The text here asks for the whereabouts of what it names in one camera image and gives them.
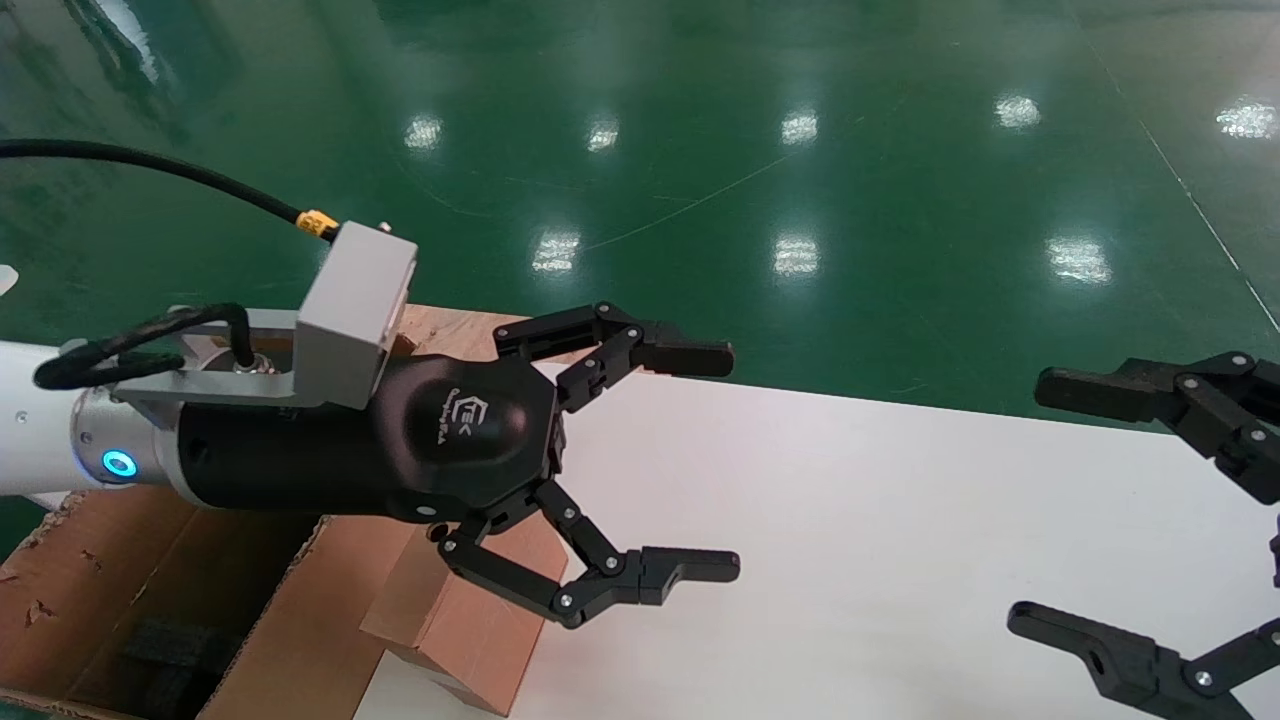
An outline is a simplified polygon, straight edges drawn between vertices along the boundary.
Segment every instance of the small cardboard box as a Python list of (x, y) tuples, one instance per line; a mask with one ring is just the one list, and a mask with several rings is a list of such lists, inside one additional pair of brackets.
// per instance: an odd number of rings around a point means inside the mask
[[(349, 720), (383, 652), (360, 620), (412, 532), (197, 510), (156, 487), (72, 495), (0, 565), (0, 698), (104, 720)], [(216, 689), (166, 696), (173, 667), (131, 657), (156, 620), (244, 638)]]
[[(568, 556), (535, 514), (481, 542), (508, 560), (559, 580)], [(361, 629), (462, 702), (511, 714), (544, 620), (452, 574), (425, 532), (416, 532)], [(475, 628), (484, 628), (476, 633)]]

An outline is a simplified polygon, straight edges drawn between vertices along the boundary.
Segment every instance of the green epoxy floor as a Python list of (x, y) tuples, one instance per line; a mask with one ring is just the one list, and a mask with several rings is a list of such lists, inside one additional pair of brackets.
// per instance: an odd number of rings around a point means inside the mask
[[(416, 302), (609, 299), (732, 340), (736, 382), (1055, 416), (1050, 364), (1280, 355), (1277, 23), (1275, 0), (0, 0), (0, 136), (387, 220), (422, 247)], [(323, 251), (180, 181), (9, 161), (0, 337), (293, 307)]]

